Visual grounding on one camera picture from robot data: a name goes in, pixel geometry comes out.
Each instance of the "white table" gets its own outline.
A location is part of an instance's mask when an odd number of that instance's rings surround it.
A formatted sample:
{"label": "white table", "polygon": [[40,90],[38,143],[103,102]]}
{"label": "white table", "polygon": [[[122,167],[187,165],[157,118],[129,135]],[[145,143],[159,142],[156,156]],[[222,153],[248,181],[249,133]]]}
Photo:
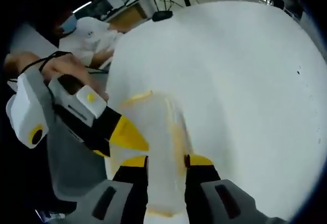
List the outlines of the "white table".
{"label": "white table", "polygon": [[268,216],[290,219],[321,172],[326,63],[278,8],[217,2],[148,21],[118,43],[107,90],[113,108],[148,90],[173,95],[194,152]]}

